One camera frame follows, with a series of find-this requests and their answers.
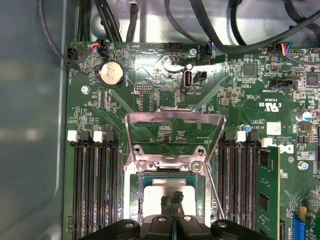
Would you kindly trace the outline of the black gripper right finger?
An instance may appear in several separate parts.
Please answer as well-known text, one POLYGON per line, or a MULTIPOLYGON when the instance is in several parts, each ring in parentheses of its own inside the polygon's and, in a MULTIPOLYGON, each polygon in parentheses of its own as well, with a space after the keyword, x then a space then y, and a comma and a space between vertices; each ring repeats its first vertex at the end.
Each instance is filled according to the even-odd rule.
POLYGON ((256 240, 258 234, 249 228, 232 221, 220 219, 214 221, 211 227, 199 222, 196 216, 184 215, 181 207, 184 195, 175 191, 172 205, 177 207, 177 237, 179 240, 256 240))

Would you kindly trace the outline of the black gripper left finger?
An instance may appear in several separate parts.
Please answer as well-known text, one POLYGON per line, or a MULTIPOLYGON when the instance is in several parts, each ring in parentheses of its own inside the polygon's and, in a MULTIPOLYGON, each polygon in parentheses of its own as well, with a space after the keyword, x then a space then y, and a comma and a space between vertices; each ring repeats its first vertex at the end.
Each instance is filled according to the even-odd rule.
POLYGON ((83 240, 170 240, 173 228, 172 201, 169 196, 161 198, 161 214, 151 215, 150 220, 139 224, 132 219, 122 219, 103 227, 83 240))

